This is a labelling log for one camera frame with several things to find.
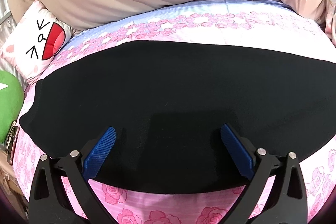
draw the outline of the black fabric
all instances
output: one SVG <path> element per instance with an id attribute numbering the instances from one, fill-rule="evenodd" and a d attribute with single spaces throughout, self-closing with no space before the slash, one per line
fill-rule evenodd
<path id="1" fill-rule="evenodd" d="M 221 142 L 229 122 L 256 147 L 300 160 L 336 133 L 336 65 L 248 47 L 136 41 L 36 84 L 20 125 L 51 157 L 107 126 L 117 141 L 96 180 L 149 193 L 242 185 Z"/>

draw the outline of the green plush toy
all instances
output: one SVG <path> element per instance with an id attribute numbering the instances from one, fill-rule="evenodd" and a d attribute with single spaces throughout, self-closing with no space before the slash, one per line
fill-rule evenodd
<path id="1" fill-rule="evenodd" d="M 18 79 L 0 70 L 0 143 L 5 141 L 12 122 L 17 119 L 23 100 L 24 92 Z"/>

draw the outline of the red mouth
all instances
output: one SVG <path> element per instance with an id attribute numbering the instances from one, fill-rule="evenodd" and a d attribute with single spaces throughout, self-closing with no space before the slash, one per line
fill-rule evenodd
<path id="1" fill-rule="evenodd" d="M 42 60 L 52 58 L 62 47 L 65 41 L 64 29 L 54 22 L 51 26 L 47 41 L 44 46 Z"/>

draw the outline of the pink fabric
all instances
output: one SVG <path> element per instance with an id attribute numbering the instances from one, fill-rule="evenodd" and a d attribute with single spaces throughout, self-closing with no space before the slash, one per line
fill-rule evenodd
<path id="1" fill-rule="evenodd" d="M 255 11 L 189 14 L 173 19 L 156 18 L 139 24 L 130 21 L 115 32 L 101 33 L 95 38 L 87 39 L 79 46 L 71 46 L 59 53 L 41 78 L 87 54 L 144 38 L 267 48 L 336 63 L 336 48 L 318 25 L 290 11 L 282 10 L 282 14 Z M 35 85 L 28 91 L 20 116 L 31 107 L 34 93 Z M 42 154 L 30 137 L 20 129 L 13 166 L 27 198 Z M 319 211 L 336 184 L 335 155 L 336 136 L 300 164 L 308 197 L 308 221 Z M 68 179 L 62 180 L 75 212 L 85 217 Z M 268 179 L 251 216 L 258 215 L 263 209 L 273 180 L 274 177 Z M 238 187 L 213 193 L 163 195 L 118 189 L 93 180 L 89 183 L 99 200 L 120 224 L 216 224 L 243 190 L 243 187 Z"/>

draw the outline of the silver screw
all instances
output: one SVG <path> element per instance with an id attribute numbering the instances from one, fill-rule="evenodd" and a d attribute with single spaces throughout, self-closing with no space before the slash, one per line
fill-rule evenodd
<path id="1" fill-rule="evenodd" d="M 266 155 L 266 150 L 263 149 L 263 148 L 259 148 L 259 149 L 257 150 L 257 153 L 258 153 L 259 155 L 263 156 L 263 155 Z"/>
<path id="2" fill-rule="evenodd" d="M 294 152 L 289 152 L 289 157 L 291 158 L 291 159 L 295 159 L 296 158 L 296 154 L 294 153 Z"/>
<path id="3" fill-rule="evenodd" d="M 70 156 L 73 157 L 73 158 L 77 157 L 78 155 L 79 155 L 78 150 L 73 150 L 73 151 L 70 152 Z"/>
<path id="4" fill-rule="evenodd" d="M 45 161 L 47 158 L 48 158 L 48 155 L 43 154 L 43 155 L 40 157 L 40 160 L 41 160 L 41 161 Z"/>

